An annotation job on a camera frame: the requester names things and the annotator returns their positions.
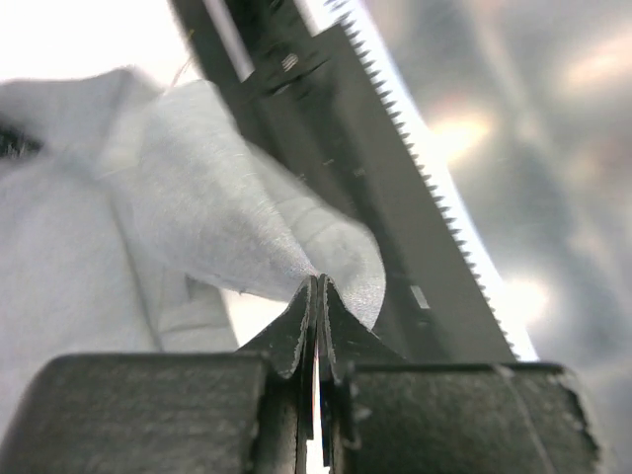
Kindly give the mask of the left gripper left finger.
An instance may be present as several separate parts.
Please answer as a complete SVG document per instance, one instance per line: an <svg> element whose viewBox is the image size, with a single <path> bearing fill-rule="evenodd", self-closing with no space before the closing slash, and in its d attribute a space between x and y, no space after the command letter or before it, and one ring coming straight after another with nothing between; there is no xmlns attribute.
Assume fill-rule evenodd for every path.
<svg viewBox="0 0 632 474"><path fill-rule="evenodd" d="M316 278L308 277L286 309L240 349L268 367L259 402L252 473L304 473L313 438Z"/></svg>

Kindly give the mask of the grey long sleeve shirt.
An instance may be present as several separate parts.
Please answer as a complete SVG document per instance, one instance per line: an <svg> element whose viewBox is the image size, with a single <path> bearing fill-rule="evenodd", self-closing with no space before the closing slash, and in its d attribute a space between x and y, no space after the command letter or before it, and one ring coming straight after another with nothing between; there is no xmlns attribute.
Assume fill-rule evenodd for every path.
<svg viewBox="0 0 632 474"><path fill-rule="evenodd" d="M55 356L232 350L221 289L288 300L324 273L375 324L372 235L246 143L210 83L7 82L1 120L38 145L1 159L3 418Z"/></svg>

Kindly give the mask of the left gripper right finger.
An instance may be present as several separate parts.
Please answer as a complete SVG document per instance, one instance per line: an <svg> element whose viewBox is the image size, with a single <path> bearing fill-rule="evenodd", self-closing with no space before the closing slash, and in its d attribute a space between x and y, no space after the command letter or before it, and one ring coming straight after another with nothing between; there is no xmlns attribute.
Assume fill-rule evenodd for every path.
<svg viewBox="0 0 632 474"><path fill-rule="evenodd" d="M404 361L318 278L323 456L332 473L408 473L404 434L410 374Z"/></svg>

